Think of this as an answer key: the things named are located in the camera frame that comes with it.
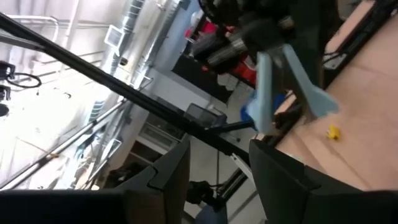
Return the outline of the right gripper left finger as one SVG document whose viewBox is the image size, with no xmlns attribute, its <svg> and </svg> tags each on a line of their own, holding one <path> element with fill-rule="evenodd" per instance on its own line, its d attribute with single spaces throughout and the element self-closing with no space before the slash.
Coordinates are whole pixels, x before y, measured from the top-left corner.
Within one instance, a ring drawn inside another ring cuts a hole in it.
<svg viewBox="0 0 398 224">
<path fill-rule="evenodd" d="M 128 224 L 181 224 L 190 178 L 190 140 L 185 139 L 152 165 L 125 181 Z"/>
</svg>

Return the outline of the silver ventilation duct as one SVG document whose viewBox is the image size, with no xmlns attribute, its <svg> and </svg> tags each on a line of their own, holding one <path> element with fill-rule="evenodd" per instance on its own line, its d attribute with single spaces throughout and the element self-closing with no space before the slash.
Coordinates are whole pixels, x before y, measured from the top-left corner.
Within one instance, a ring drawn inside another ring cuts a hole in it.
<svg viewBox="0 0 398 224">
<path fill-rule="evenodd" d="M 129 51 L 136 26 L 147 24 L 149 19 L 165 11 L 171 2 L 173 0 L 127 0 L 117 23 L 108 27 L 100 69 L 114 76 L 122 56 Z"/>
</svg>

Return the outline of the yellow mini stapler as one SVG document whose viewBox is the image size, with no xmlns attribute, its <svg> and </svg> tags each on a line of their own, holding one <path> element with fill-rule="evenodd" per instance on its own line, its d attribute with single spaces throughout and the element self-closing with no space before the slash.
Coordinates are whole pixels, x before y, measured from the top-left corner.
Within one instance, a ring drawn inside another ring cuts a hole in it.
<svg viewBox="0 0 398 224">
<path fill-rule="evenodd" d="M 339 140 L 340 129 L 334 125 L 329 125 L 327 136 L 329 139 Z"/>
</svg>

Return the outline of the white cabinet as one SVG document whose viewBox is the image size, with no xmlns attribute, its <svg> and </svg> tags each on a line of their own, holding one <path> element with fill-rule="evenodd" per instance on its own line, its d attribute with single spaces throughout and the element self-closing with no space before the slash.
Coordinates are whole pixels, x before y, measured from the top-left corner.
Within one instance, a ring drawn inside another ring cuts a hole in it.
<svg viewBox="0 0 398 224">
<path fill-rule="evenodd" d="M 161 155 L 168 153 L 182 139 L 176 138 L 166 131 L 145 122 L 137 135 L 136 141 Z"/>
</svg>

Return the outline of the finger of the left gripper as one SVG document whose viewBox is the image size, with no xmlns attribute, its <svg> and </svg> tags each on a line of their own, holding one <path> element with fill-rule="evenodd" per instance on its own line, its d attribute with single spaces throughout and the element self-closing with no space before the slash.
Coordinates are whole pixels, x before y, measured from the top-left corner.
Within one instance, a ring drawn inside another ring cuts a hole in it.
<svg viewBox="0 0 398 224">
<path fill-rule="evenodd" d="M 317 87 L 323 87 L 320 0 L 292 0 L 290 12 L 296 31 L 294 50 L 310 81 Z"/>
<path fill-rule="evenodd" d="M 272 57 L 272 92 L 275 95 L 285 90 L 292 90 L 298 104 L 303 108 L 306 106 L 307 103 L 302 90 L 292 73 L 287 59 L 283 55 L 276 55 Z"/>
</svg>

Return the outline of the parts shelf with red bins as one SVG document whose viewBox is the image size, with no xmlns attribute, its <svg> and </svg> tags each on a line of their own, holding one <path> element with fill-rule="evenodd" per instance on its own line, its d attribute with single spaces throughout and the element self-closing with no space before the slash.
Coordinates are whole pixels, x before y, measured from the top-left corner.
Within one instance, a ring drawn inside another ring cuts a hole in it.
<svg viewBox="0 0 398 224">
<path fill-rule="evenodd" d="M 227 103 L 234 90 L 229 89 L 229 85 L 222 86 L 218 83 L 222 74 L 237 84 L 243 83 L 252 89 L 255 88 L 255 85 L 254 82 L 243 78 L 241 72 L 238 71 L 239 66 L 243 65 L 242 62 L 232 65 L 231 68 L 228 67 L 227 70 L 217 72 L 194 58 L 195 54 L 192 50 L 195 50 L 198 45 L 210 44 L 209 47 L 200 50 L 201 52 L 206 52 L 218 46 L 218 38 L 215 36 L 216 30 L 217 26 L 208 21 L 200 11 L 194 12 L 191 16 L 191 27 L 185 32 L 187 44 L 172 71 L 213 98 Z"/>
</svg>

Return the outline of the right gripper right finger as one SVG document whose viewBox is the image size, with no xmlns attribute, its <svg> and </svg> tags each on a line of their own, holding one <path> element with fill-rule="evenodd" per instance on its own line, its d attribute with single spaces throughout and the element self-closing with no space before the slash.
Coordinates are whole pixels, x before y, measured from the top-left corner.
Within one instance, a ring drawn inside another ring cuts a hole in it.
<svg viewBox="0 0 398 224">
<path fill-rule="evenodd" d="M 384 192 L 359 190 L 259 140 L 249 160 L 269 224 L 386 224 Z"/>
</svg>

